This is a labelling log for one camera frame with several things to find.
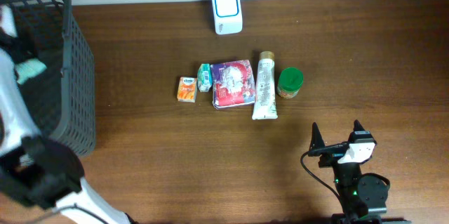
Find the light green wipes packet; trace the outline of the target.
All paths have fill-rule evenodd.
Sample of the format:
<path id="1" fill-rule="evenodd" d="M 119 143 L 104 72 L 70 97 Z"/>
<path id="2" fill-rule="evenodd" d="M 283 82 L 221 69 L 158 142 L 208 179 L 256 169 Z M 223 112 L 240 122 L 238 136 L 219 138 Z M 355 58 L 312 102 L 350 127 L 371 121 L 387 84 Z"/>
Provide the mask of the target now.
<path id="1" fill-rule="evenodd" d="M 33 58 L 15 65 L 17 83 L 24 84 L 27 80 L 35 78 L 46 70 L 46 65 L 39 59 Z"/>

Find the white lotion tube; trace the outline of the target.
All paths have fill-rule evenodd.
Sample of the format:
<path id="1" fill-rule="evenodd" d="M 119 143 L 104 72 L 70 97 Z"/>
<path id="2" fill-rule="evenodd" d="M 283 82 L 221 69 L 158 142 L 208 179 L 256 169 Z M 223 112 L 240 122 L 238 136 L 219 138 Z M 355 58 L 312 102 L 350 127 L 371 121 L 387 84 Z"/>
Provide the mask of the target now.
<path id="1" fill-rule="evenodd" d="M 263 51 L 257 66 L 253 120 L 277 119 L 274 53 Z"/>

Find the green lid jar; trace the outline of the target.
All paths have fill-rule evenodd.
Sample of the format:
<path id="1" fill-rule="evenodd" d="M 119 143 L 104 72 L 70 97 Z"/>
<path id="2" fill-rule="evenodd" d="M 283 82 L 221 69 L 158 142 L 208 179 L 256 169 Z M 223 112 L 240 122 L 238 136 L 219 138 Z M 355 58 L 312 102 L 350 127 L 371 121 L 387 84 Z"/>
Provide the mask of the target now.
<path id="1" fill-rule="evenodd" d="M 282 98 L 294 98 L 302 87 L 303 81 L 304 75 L 299 69 L 285 68 L 279 76 L 276 92 Z"/>

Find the pink purple snack packet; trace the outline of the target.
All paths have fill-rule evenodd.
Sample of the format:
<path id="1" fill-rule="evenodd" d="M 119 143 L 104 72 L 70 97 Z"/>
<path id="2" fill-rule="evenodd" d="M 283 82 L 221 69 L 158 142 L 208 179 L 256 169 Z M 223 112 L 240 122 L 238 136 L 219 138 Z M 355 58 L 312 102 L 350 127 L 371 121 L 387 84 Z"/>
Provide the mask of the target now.
<path id="1" fill-rule="evenodd" d="M 255 79 L 249 60 L 214 64 L 210 70 L 213 78 L 213 106 L 216 109 L 255 102 Z"/>

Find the teal tissue pack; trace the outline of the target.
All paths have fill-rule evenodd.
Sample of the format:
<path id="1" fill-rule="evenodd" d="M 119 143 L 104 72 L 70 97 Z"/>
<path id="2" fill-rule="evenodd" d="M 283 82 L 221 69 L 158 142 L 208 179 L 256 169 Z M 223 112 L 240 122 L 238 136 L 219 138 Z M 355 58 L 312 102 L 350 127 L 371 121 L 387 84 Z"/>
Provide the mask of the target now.
<path id="1" fill-rule="evenodd" d="M 200 65 L 197 72 L 197 84 L 200 92 L 209 92 L 213 85 L 209 64 Z"/>

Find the orange tissue pack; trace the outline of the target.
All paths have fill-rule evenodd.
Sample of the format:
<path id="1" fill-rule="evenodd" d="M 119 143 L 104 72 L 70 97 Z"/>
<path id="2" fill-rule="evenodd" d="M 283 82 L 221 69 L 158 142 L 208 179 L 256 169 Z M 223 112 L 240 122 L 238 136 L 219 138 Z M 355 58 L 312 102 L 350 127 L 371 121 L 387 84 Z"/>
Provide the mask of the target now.
<path id="1" fill-rule="evenodd" d="M 177 100 L 180 102 L 194 103 L 197 94 L 197 78 L 180 77 L 177 90 Z"/>

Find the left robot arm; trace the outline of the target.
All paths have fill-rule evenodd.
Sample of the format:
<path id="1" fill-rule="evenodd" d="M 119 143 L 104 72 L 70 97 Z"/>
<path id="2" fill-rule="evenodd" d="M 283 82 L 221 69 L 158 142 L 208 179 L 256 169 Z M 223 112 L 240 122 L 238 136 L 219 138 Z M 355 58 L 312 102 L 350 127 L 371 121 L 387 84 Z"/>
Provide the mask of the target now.
<path id="1" fill-rule="evenodd" d="M 87 182 L 79 158 L 42 135 L 19 84 L 43 72 L 34 46 L 20 38 L 12 9 L 1 6 L 1 193 L 75 223 L 133 223 Z"/>

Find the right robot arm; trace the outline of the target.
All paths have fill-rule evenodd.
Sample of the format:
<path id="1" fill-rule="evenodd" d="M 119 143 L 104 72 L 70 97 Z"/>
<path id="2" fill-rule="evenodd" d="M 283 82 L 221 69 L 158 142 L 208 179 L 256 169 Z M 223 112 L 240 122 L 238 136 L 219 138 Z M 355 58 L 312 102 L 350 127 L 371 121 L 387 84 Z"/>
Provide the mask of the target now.
<path id="1" fill-rule="evenodd" d="M 387 199 L 391 183 L 376 173 L 361 173 L 361 165 L 372 158 L 377 145 L 371 132 L 365 130 L 359 121 L 354 121 L 348 140 L 326 145 L 317 123 L 312 124 L 309 150 L 300 157 L 303 169 L 320 184 L 328 188 L 337 198 L 342 213 L 330 217 L 331 223 L 408 223 L 403 218 L 385 219 Z M 304 164 L 304 158 L 318 157 L 320 168 L 331 168 L 335 187 L 323 182 Z"/>

